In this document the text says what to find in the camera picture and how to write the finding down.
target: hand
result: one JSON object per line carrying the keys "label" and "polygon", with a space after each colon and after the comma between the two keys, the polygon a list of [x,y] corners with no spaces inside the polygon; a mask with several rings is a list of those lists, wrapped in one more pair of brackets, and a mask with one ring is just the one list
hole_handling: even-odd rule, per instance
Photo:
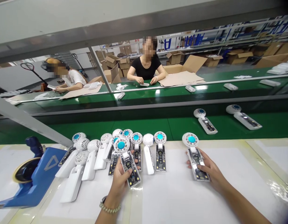
{"label": "hand", "polygon": [[106,198],[105,206],[108,208],[117,208],[124,196],[125,189],[127,187],[127,179],[132,173],[132,169],[124,172],[123,166],[121,164],[121,159],[118,159],[116,168],[114,170],[113,183],[110,189],[110,192]]}
{"label": "hand", "polygon": [[153,77],[153,79],[151,79],[150,85],[155,84],[158,81],[157,77]]}
{"label": "hand", "polygon": [[[220,169],[217,167],[217,165],[209,158],[209,156],[203,152],[201,149],[199,149],[201,152],[201,155],[204,158],[204,164],[205,166],[198,165],[197,167],[207,172],[210,175],[211,185],[212,187],[218,191],[221,194],[224,194],[226,191],[230,189],[231,184],[225,179],[223,174],[221,173]],[[191,162],[188,160],[186,162],[188,164],[188,168],[191,169]]]}
{"label": "hand", "polygon": [[66,88],[61,88],[61,87],[56,87],[56,89],[54,90],[57,93],[64,93],[67,91]]}
{"label": "hand", "polygon": [[144,80],[142,77],[137,77],[135,76],[135,80],[139,83],[139,84],[144,84]]}

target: floor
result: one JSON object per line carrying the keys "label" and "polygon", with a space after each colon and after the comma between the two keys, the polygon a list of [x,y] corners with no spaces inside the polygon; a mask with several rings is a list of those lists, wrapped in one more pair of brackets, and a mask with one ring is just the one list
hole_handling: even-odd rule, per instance
{"label": "floor", "polygon": [[[161,61],[163,66],[166,65],[166,60],[160,60],[160,61]],[[197,72],[197,75],[215,73],[215,72],[231,72],[231,71],[236,71],[236,70],[246,70],[246,69],[252,69],[253,67],[254,66],[251,65],[250,62],[243,63],[243,64],[234,64],[234,65],[221,63],[218,66],[213,67],[213,68],[202,66],[199,69],[199,71]],[[87,78],[88,81],[94,79],[97,76],[100,76],[98,69],[88,68],[85,70],[86,70],[86,73],[88,75],[88,78]],[[50,79],[47,79],[46,82],[52,86],[58,86],[58,85],[60,85],[57,83],[58,80],[61,80],[61,78],[50,78]],[[129,80],[127,80],[126,77],[122,77],[121,81],[122,82],[129,82]],[[37,89],[40,89],[40,84],[41,84],[41,81],[38,83],[34,83],[33,85],[26,86],[26,87],[21,88],[21,89],[37,90]]]}

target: cardboard box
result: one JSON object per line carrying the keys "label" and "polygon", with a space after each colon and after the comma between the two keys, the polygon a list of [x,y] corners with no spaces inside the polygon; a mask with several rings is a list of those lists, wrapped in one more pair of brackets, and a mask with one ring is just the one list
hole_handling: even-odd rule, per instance
{"label": "cardboard box", "polygon": [[278,64],[288,61],[288,54],[279,54],[273,56],[262,57],[254,68],[274,67]]}
{"label": "cardboard box", "polygon": [[179,72],[188,71],[190,73],[196,73],[202,65],[206,62],[207,58],[199,57],[190,55],[184,65],[181,64],[175,64],[175,65],[167,65],[164,66],[164,69],[168,74],[175,74]]}
{"label": "cardboard box", "polygon": [[101,67],[102,67],[102,69],[103,69],[104,71],[109,69],[109,68],[107,67],[107,65],[106,65],[106,60],[103,60],[103,61],[101,61],[100,63],[101,63]]}
{"label": "cardboard box", "polygon": [[274,55],[281,46],[282,43],[280,42],[272,42],[268,49],[264,52],[263,56],[265,57]]}
{"label": "cardboard box", "polygon": [[112,56],[112,55],[115,55],[115,53],[114,52],[108,52],[106,55],[107,56]]}
{"label": "cardboard box", "polygon": [[123,72],[123,76],[127,77],[127,73],[128,73],[129,69],[122,69]]}
{"label": "cardboard box", "polygon": [[248,57],[253,56],[253,52],[244,50],[233,50],[228,53],[229,57],[227,63],[240,64],[245,63]]}
{"label": "cardboard box", "polygon": [[120,49],[120,53],[123,53],[123,54],[125,54],[125,55],[126,55],[126,52],[125,52],[125,47],[119,47],[119,49]]}
{"label": "cardboard box", "polygon": [[205,66],[207,67],[215,67],[218,65],[220,59],[223,59],[222,56],[216,56],[216,57],[208,57],[207,55],[205,56],[207,58],[206,62],[204,63]]}
{"label": "cardboard box", "polygon": [[167,53],[167,58],[171,65],[179,64],[181,61],[181,55],[183,53],[181,51],[172,51]]}
{"label": "cardboard box", "polygon": [[125,46],[125,53],[126,53],[126,56],[129,56],[131,54],[131,46],[130,45]]}
{"label": "cardboard box", "polygon": [[260,45],[256,45],[253,46],[250,51],[253,52],[254,56],[262,56],[269,48],[269,44],[260,44]]}
{"label": "cardboard box", "polygon": [[118,61],[117,61],[118,59],[119,59],[119,58],[116,57],[116,56],[114,56],[114,55],[109,55],[109,56],[106,57],[106,65],[107,65],[108,67],[113,68],[113,67],[115,67],[116,64],[118,63]]}
{"label": "cardboard box", "polygon": [[288,43],[282,43],[282,46],[275,53],[275,55],[278,54],[288,54]]}
{"label": "cardboard box", "polygon": [[96,53],[99,61],[103,61],[106,58],[106,52],[105,51],[95,51],[95,53]]}
{"label": "cardboard box", "polygon": [[107,81],[109,83],[119,83],[119,82],[121,82],[120,69],[119,69],[118,64],[115,67],[113,67],[111,70],[105,70],[104,74],[106,75],[106,79],[107,79]]}
{"label": "cardboard box", "polygon": [[119,77],[124,77],[121,69],[119,69]]}
{"label": "cardboard box", "polygon": [[120,58],[118,59],[121,69],[129,69],[130,68],[130,60],[129,58]]}

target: metal frame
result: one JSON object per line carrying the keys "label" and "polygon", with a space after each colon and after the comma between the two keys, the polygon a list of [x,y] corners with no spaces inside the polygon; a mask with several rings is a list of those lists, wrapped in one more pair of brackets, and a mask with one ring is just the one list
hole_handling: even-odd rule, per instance
{"label": "metal frame", "polygon": [[9,118],[61,145],[69,147],[73,143],[72,140],[66,138],[54,129],[41,123],[36,118],[33,118],[28,113],[11,105],[9,102],[2,98],[0,98],[0,114],[5,118]]}
{"label": "metal frame", "polygon": [[[273,95],[273,96],[252,96],[252,97],[218,99],[218,100],[199,100],[199,101],[187,101],[187,102],[176,102],[176,103],[106,107],[106,108],[94,108],[94,109],[85,109],[85,110],[68,110],[68,111],[57,111],[57,112],[47,112],[47,113],[35,113],[35,114],[30,114],[30,116],[39,117],[39,116],[78,114],[78,113],[103,112],[103,111],[134,110],[134,109],[147,109],[147,108],[158,108],[158,107],[192,106],[192,105],[204,105],[204,104],[237,103],[237,102],[247,102],[247,101],[283,100],[283,99],[288,99],[288,94]],[[0,117],[0,120],[1,119],[8,119],[8,117],[2,116]]]}
{"label": "metal frame", "polygon": [[104,80],[104,83],[105,83],[105,85],[107,87],[107,90],[109,91],[109,93],[111,93],[112,92],[112,88],[110,87],[109,82],[108,82],[108,80],[106,78],[106,75],[103,72],[103,69],[102,69],[102,67],[100,65],[100,62],[98,60],[98,57],[97,57],[96,53],[93,51],[92,47],[88,47],[88,48],[90,50],[90,54],[92,55],[95,64],[97,64],[98,72],[101,74],[101,76],[102,76],[102,78]]}

